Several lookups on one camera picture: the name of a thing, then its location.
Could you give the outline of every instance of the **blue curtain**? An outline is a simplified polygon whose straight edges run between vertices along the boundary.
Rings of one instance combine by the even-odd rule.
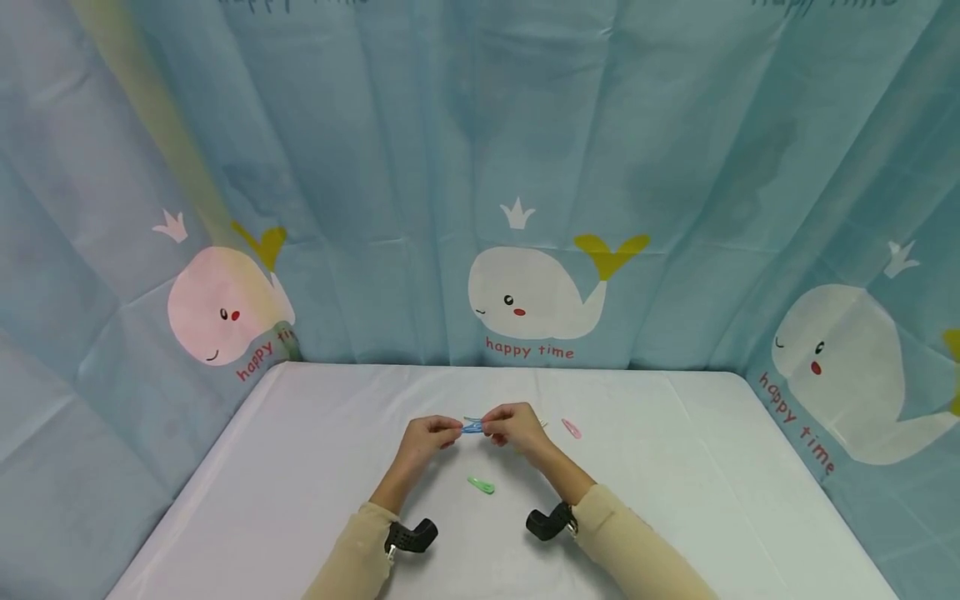
[[[83,4],[0,19],[0,596],[102,597],[288,358],[739,372],[960,595],[956,3]]]

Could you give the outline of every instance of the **yellow whale tail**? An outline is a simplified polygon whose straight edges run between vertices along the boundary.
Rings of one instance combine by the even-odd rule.
[[[287,239],[287,230],[284,228],[267,229],[263,232],[263,236],[257,240],[247,233],[247,230],[236,221],[232,224],[237,233],[243,236],[247,244],[249,244],[253,251],[256,252],[256,255],[260,257],[260,260],[263,261],[263,265],[267,270],[272,273],[276,265],[276,258],[280,255],[280,248],[283,247],[283,242]]]
[[[597,268],[597,274],[600,275],[600,280],[609,281],[613,274],[627,264],[631,258],[643,252],[643,249],[650,243],[650,236],[637,235],[632,237],[624,242],[616,252],[610,252],[607,244],[592,234],[578,235],[573,238],[573,243],[593,260],[593,264]]]
[[[953,354],[953,362],[960,363],[960,329],[945,331],[944,342],[947,343],[947,348],[950,348],[950,354]],[[957,395],[950,404],[950,412],[960,417],[960,384],[957,387]]]

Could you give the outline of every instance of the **white whale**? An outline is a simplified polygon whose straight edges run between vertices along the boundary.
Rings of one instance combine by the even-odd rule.
[[[617,252],[595,235],[576,238],[593,259],[600,281],[582,300],[570,275],[555,258],[532,248],[500,246],[480,252],[470,267],[468,296],[473,314],[494,333],[519,340],[572,340],[600,321],[607,281],[640,253],[648,236],[631,238]]]
[[[830,284],[803,294],[772,350],[793,396],[861,463],[898,463],[958,421],[949,412],[899,420],[906,386],[897,326],[862,288]]]

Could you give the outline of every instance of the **hand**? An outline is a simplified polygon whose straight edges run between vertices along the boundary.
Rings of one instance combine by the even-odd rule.
[[[501,404],[481,421],[485,436],[498,446],[513,444],[570,506],[580,504],[596,485],[586,471],[550,441],[533,407],[526,402]]]
[[[535,467],[542,455],[554,447],[527,402],[501,404],[484,415],[481,422],[484,435],[495,445],[513,444]]]
[[[463,435],[463,426],[456,419],[438,415],[411,420],[400,440],[394,462],[370,502],[399,515],[407,494],[417,485],[430,460]]]

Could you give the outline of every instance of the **crown illustration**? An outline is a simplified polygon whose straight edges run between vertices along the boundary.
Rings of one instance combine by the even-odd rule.
[[[503,212],[507,215],[507,221],[510,222],[510,229],[526,228],[527,219],[530,217],[530,215],[537,212],[535,208],[527,208],[524,211],[523,206],[520,205],[519,197],[517,197],[513,208],[507,208],[503,204],[500,205],[500,208],[503,208]]]
[[[887,246],[890,247],[890,264],[883,270],[883,274],[893,279],[899,275],[901,271],[909,269],[910,267],[920,266],[919,260],[908,260],[910,251],[913,250],[913,245],[916,242],[917,240],[914,240],[903,248],[901,248],[897,242],[887,242]]]
[[[183,224],[182,212],[178,212],[177,218],[174,219],[173,215],[164,210],[163,218],[166,220],[167,224],[154,227],[154,231],[159,231],[160,233],[169,235],[178,244],[186,239],[186,226]]]

